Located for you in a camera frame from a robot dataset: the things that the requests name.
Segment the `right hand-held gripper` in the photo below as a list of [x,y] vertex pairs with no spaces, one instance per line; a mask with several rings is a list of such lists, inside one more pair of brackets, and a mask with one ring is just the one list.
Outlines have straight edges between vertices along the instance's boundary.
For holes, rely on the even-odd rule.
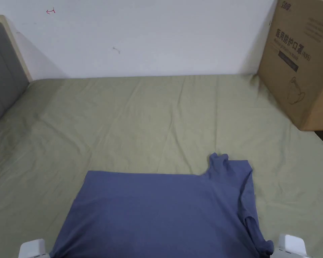
[[272,258],[306,258],[306,246],[302,238],[280,234],[278,245],[274,249]]

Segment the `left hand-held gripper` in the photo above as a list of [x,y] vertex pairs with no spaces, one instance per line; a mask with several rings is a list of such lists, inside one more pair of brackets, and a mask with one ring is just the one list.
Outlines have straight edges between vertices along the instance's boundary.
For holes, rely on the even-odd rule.
[[21,244],[18,258],[47,258],[45,240],[36,239]]

